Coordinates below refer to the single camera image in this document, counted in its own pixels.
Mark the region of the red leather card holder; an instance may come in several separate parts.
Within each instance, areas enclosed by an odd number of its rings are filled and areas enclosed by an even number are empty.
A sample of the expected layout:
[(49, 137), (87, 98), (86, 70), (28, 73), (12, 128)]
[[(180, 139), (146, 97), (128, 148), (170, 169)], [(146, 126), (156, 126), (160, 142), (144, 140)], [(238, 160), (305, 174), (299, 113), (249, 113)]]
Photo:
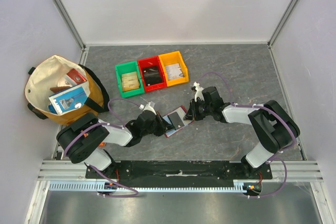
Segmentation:
[(164, 135), (166, 138), (171, 137), (178, 131), (184, 129), (185, 127), (189, 126), (193, 121), (185, 120), (184, 117), (187, 114), (186, 108), (182, 105), (172, 112), (168, 113), (163, 117), (163, 119), (174, 126), (174, 129), (168, 130)]

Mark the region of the black credit card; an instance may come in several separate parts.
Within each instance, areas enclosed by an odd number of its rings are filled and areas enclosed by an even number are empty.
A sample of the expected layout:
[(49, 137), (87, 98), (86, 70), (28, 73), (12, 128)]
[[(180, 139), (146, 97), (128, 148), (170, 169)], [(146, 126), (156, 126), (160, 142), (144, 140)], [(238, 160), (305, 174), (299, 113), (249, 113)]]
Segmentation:
[(167, 116), (176, 130), (185, 126), (178, 112), (173, 112)]

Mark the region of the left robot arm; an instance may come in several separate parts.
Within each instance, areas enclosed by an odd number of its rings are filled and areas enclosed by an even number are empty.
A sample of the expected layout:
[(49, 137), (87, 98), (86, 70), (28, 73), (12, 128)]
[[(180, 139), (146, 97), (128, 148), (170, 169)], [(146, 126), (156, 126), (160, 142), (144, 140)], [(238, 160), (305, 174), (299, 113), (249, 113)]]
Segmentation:
[(115, 174), (116, 166), (110, 154), (99, 148), (101, 143), (132, 147), (147, 135), (162, 136), (174, 129), (173, 124), (150, 110), (144, 110), (125, 126), (99, 120), (90, 112), (62, 129), (56, 139), (72, 163), (86, 163), (95, 167), (102, 177), (110, 178)]

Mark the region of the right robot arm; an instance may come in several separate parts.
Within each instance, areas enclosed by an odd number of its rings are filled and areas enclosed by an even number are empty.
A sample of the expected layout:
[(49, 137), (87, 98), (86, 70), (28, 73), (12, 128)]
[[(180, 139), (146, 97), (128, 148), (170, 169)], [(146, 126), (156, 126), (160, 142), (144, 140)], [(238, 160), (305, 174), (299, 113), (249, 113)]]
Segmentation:
[(192, 90), (195, 95), (185, 120), (200, 121), (211, 116), (221, 123), (253, 127), (259, 143), (241, 159), (240, 172), (245, 178), (254, 178), (263, 164), (292, 145), (300, 135), (297, 124), (275, 100), (253, 105), (225, 103), (216, 87), (202, 88), (195, 82)]

